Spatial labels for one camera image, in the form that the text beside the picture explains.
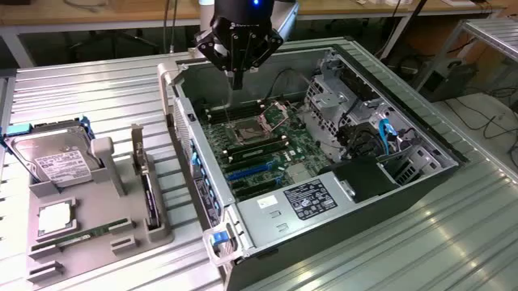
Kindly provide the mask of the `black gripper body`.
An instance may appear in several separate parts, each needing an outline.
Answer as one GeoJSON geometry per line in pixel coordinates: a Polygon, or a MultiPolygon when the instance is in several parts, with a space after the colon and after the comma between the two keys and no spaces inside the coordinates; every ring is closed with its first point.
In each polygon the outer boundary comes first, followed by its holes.
{"type": "Polygon", "coordinates": [[[238,34],[249,31],[269,33],[274,1],[215,1],[213,33],[231,52],[231,66],[238,71],[238,34]]]}

